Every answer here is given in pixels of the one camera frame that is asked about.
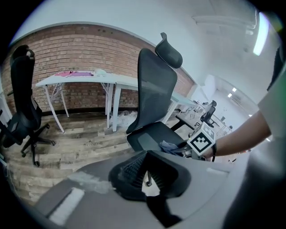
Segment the clear plastic wrapping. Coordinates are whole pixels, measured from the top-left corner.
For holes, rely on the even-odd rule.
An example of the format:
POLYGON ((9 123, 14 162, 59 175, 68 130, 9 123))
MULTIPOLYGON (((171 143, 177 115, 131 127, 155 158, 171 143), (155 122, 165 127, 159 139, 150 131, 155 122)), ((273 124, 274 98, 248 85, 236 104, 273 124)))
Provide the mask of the clear plastic wrapping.
POLYGON ((117 117, 117 127, 127 130, 136 118, 137 111, 122 111, 117 117))

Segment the black mesh office chair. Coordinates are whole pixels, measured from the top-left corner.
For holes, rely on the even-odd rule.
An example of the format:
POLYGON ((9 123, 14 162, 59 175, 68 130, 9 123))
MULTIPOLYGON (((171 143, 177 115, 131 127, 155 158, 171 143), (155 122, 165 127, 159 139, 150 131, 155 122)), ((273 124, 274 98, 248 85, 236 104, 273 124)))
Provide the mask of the black mesh office chair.
POLYGON ((154 51, 143 48, 138 57, 139 107, 136 120, 128 127, 127 141, 135 151, 163 151, 163 140, 178 148, 187 145, 175 131, 161 120, 167 114, 171 96, 177 82, 178 69, 183 62, 181 54, 167 41, 162 40, 154 51))

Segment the small black office chair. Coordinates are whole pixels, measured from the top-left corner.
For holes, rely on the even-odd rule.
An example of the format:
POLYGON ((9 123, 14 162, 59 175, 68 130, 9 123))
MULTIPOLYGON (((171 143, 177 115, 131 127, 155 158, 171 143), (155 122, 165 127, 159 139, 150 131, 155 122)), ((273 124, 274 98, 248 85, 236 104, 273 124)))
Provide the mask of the small black office chair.
POLYGON ((210 122, 212 115, 216 110, 217 102, 213 100, 209 106, 205 109, 205 114, 201 116, 200 120, 202 123, 206 123, 209 127, 214 127, 214 121, 210 122))

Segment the pink cloth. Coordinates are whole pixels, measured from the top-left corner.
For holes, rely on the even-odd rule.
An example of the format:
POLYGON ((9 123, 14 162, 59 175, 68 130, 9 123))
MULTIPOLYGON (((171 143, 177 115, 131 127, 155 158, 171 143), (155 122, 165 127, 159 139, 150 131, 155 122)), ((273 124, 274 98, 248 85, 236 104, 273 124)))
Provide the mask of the pink cloth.
POLYGON ((76 73, 77 71, 62 71, 62 72, 57 72, 55 76, 69 77, 69 76, 73 76, 76 73))

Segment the long ceiling light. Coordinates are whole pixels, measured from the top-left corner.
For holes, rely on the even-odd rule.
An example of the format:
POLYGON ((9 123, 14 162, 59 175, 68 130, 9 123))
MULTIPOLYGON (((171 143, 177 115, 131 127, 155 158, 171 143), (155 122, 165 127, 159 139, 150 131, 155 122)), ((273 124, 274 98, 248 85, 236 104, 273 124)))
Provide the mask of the long ceiling light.
POLYGON ((253 53, 260 56, 269 32, 269 21, 264 13, 259 12, 259 28, 253 53))

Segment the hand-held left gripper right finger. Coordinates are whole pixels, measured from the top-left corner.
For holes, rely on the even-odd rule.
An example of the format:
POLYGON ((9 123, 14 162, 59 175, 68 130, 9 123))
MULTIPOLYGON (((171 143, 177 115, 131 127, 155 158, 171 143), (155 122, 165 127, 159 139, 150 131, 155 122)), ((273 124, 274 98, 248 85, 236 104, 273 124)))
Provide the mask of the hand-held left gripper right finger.
POLYGON ((147 221, 225 221, 230 207, 222 190, 230 164, 147 152, 147 221))

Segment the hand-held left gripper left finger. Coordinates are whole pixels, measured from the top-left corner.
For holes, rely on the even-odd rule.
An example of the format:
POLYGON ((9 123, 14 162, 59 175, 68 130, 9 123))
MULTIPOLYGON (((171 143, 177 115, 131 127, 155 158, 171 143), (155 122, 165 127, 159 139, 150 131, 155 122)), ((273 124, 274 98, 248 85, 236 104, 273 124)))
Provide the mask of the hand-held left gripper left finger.
POLYGON ((143 155, 88 164, 53 186, 35 208, 58 229, 164 229, 146 202, 121 197, 109 180, 115 166, 143 155))

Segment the white table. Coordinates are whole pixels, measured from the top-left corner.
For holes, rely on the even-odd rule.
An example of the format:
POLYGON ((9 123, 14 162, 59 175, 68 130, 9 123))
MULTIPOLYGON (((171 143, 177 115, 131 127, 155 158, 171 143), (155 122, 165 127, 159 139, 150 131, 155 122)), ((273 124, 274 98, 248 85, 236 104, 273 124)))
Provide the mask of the white table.
POLYGON ((46 79, 36 83, 36 87, 43 87, 46 93, 46 98, 48 100, 48 104, 50 107, 50 110, 53 114, 53 117, 60 128, 61 132, 64 133, 65 130, 63 129, 52 104, 52 101, 56 98, 58 94, 61 95, 61 99, 63 102, 63 106, 66 112, 67 117, 69 117, 69 113, 67 110, 67 106, 65 103, 64 95, 63 95, 63 84, 66 83, 99 83, 101 84, 102 88, 105 91, 105 115, 108 120, 107 115, 107 92, 108 92, 108 86, 111 80, 107 78, 107 74, 103 76, 92 76, 92 77, 61 77, 61 76, 55 76, 52 75, 50 77, 47 77, 46 79))
POLYGON ((113 132, 117 131, 117 124, 118 124, 118 109, 119 109, 119 101, 121 96, 122 89, 129 89, 129 90, 138 90, 138 82, 137 78, 107 73, 107 78, 111 80, 108 86, 107 92, 107 127, 110 127, 110 112, 111 106, 113 102, 113 123, 112 123, 112 130, 113 132))

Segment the person's right forearm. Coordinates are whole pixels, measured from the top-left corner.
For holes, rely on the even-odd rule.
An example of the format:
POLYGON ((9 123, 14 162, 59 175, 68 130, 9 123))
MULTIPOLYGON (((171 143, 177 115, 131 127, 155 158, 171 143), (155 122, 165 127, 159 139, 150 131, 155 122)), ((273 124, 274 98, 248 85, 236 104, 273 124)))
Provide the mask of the person's right forearm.
POLYGON ((260 111, 257 111, 235 131, 217 139, 216 150, 210 148, 203 156, 210 160, 213 156, 240 153, 257 146, 269 136, 271 136, 271 131, 266 119, 260 111))

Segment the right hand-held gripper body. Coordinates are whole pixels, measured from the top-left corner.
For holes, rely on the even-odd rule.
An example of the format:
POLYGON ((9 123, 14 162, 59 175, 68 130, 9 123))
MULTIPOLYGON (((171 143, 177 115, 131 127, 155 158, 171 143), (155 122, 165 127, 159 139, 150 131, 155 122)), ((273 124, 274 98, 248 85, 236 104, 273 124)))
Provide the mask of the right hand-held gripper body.
POLYGON ((215 132, 206 123, 202 123, 187 140, 187 149, 183 157, 206 161, 204 153, 215 144, 215 132))

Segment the black office chair with hanger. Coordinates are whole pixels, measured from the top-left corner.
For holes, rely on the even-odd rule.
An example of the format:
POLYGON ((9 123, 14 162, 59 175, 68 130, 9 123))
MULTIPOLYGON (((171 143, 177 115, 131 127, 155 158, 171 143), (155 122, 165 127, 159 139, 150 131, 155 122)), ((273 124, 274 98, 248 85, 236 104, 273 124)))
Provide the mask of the black office chair with hanger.
POLYGON ((0 123, 0 130, 4 135, 3 147, 5 148, 14 144, 21 145, 23 140, 29 137, 21 150, 21 156, 26 156, 25 150, 30 146, 32 163, 39 167, 40 163, 35 159, 36 144, 54 146, 55 142, 40 137, 45 129, 50 128, 50 125, 48 123, 42 125, 42 110, 33 97, 34 64, 35 54, 28 45, 21 45, 15 49, 10 59, 10 67, 16 113, 7 126, 0 123))

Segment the blue cloth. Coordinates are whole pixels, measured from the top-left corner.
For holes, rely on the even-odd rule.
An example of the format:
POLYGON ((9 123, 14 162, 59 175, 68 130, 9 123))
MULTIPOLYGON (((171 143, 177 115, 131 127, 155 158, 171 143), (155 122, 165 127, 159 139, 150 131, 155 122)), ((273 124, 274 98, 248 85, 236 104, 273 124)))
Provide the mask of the blue cloth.
POLYGON ((178 147, 175 144, 168 143, 163 140, 162 142, 160 142, 159 145, 164 152, 172 155, 177 155, 176 150, 178 149, 178 147))

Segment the purple cloth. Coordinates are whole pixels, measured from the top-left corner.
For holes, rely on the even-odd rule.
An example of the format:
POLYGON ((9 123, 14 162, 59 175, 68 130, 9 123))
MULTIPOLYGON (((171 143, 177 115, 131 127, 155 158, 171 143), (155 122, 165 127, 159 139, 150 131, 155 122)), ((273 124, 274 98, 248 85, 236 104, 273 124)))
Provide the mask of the purple cloth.
POLYGON ((94 76, 93 72, 89 72, 89 71, 77 71, 77 72, 73 72, 69 75, 70 77, 92 77, 94 76))

